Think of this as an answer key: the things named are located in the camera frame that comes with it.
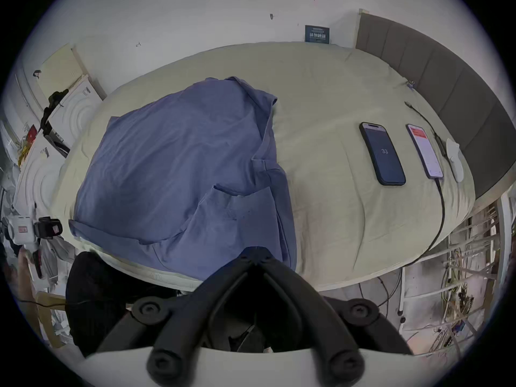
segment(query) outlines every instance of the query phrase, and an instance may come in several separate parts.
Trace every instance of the bed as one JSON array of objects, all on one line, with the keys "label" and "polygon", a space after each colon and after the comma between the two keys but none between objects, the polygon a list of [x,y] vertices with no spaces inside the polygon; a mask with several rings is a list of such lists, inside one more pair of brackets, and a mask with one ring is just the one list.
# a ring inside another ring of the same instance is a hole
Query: bed
[{"label": "bed", "polygon": [[[441,201],[428,179],[406,124],[428,124],[453,137],[429,103],[385,61],[358,49],[314,43],[258,43],[216,48],[161,67],[110,94],[62,166],[51,213],[62,236],[80,251],[93,250],[111,266],[139,279],[191,291],[200,281],[115,258],[74,237],[68,227],[75,197],[112,116],[140,108],[207,77],[238,76],[278,97],[273,129],[278,163],[285,170],[297,241],[296,272],[318,291],[351,285],[415,260],[441,223]],[[407,182],[378,183],[359,124],[383,125]],[[475,185],[466,159],[457,183],[430,139],[444,179],[441,241],[468,215]]]}]

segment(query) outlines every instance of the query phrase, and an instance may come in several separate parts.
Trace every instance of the white wall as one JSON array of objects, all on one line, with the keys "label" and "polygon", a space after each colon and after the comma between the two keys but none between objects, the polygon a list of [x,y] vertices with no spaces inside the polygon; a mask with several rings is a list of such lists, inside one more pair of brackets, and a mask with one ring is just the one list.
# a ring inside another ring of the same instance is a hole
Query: white wall
[{"label": "white wall", "polygon": [[352,47],[359,8],[419,30],[455,52],[516,122],[503,65],[461,0],[58,0],[29,37],[21,60],[44,107],[48,102],[32,73],[65,43],[109,94],[141,74],[210,48],[302,41],[306,24],[329,26],[332,43]]}]

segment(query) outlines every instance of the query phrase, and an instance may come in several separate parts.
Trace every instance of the phone case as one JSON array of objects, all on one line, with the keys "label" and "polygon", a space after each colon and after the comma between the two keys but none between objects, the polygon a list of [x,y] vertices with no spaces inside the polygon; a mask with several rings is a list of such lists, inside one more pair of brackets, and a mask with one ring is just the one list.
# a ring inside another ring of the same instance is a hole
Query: phone case
[{"label": "phone case", "polygon": [[367,150],[369,151],[369,155],[371,157],[371,161],[372,161],[372,166],[375,168],[375,173],[376,173],[376,178],[378,179],[378,182],[380,182],[380,184],[382,185],[385,185],[385,186],[402,186],[406,183],[407,181],[407,178],[405,177],[405,171],[403,171],[403,166],[402,166],[402,163],[401,161],[399,160],[399,156],[398,156],[398,153],[396,152],[396,148],[394,147],[394,144],[392,143],[391,139],[390,139],[390,136],[389,136],[389,133],[387,132],[387,130],[385,130],[385,133],[387,133],[387,137],[389,138],[389,141],[390,141],[390,144],[392,145],[392,149],[394,151],[394,154],[396,155],[396,159],[398,159],[398,162],[399,162],[399,166],[401,167],[402,169],[402,173],[403,173],[403,181],[402,182],[387,182],[385,181],[383,178],[382,178],[382,175],[380,173],[380,169],[378,168],[378,164],[376,163],[376,158],[375,158],[375,154],[374,152],[372,151],[372,147],[371,147],[371,144],[369,142],[369,139],[367,138],[367,135],[366,135],[366,132],[365,132],[365,129],[362,125],[364,124],[369,124],[369,125],[377,125],[377,126],[380,126],[380,127],[383,127],[382,125],[378,125],[377,123],[371,123],[371,122],[362,122],[360,125],[359,125],[359,128],[360,128],[360,133],[362,134],[362,137],[364,138],[364,142],[365,142],[365,145],[367,146]]}]

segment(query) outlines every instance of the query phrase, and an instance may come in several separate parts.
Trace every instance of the charging cord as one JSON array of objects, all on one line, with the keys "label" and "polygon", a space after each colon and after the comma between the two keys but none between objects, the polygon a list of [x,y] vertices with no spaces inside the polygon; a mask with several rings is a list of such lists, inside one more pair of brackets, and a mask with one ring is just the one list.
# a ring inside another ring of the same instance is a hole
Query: charging cord
[{"label": "charging cord", "polygon": [[[414,112],[416,112],[419,116],[421,116],[426,123],[428,123],[432,129],[432,132],[433,132],[433,137],[435,138],[435,141],[437,142],[437,146],[439,146],[439,150],[441,151],[441,154],[443,157],[446,158],[446,160],[448,161],[448,164],[451,165],[449,159],[448,159],[448,155],[446,153],[446,146],[445,146],[445,143],[443,142],[443,140],[439,137],[439,135],[435,132],[435,129],[433,128],[432,124],[428,121],[427,118],[425,118],[414,106],[412,106],[409,102],[405,101],[405,105],[409,108],[411,108]],[[421,254],[419,257],[417,257],[414,261],[412,261],[411,263],[407,264],[407,265],[412,265],[413,263],[415,263],[417,260],[419,260],[429,249],[432,248],[432,246],[435,244],[435,241],[437,241],[437,238],[439,238],[439,236],[441,235],[441,232],[443,231],[443,225],[444,225],[444,218],[445,218],[445,207],[444,207],[444,196],[443,196],[443,190],[441,188],[441,183],[439,182],[439,179],[438,178],[435,178],[435,184],[437,185],[437,190],[439,191],[439,195],[441,197],[441,207],[442,207],[442,218],[441,218],[441,226],[439,227],[439,232],[437,232],[437,235],[435,236],[435,238],[433,239],[432,243],[430,244],[430,246],[427,248],[427,250],[425,252],[423,252],[423,254]]]},{"label": "charging cord", "polygon": [[421,116],[426,123],[430,125],[432,128],[433,137],[435,138],[435,141],[437,142],[437,146],[439,147],[439,150],[441,151],[441,155],[448,160],[448,155],[446,153],[446,143],[441,139],[441,137],[435,132],[435,129],[433,128],[432,124],[428,121],[427,118],[425,118],[414,106],[412,106],[409,102],[405,101],[405,105],[409,108],[411,108],[414,112],[416,112],[419,116]]}]

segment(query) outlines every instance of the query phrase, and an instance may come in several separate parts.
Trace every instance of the black smartphone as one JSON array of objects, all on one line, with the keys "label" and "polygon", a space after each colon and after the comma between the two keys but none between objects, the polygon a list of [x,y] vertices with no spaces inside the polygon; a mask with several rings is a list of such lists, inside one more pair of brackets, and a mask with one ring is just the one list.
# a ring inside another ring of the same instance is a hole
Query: black smartphone
[{"label": "black smartphone", "polygon": [[362,122],[360,132],[371,155],[378,182],[382,185],[404,185],[405,173],[385,128],[375,123]]}]

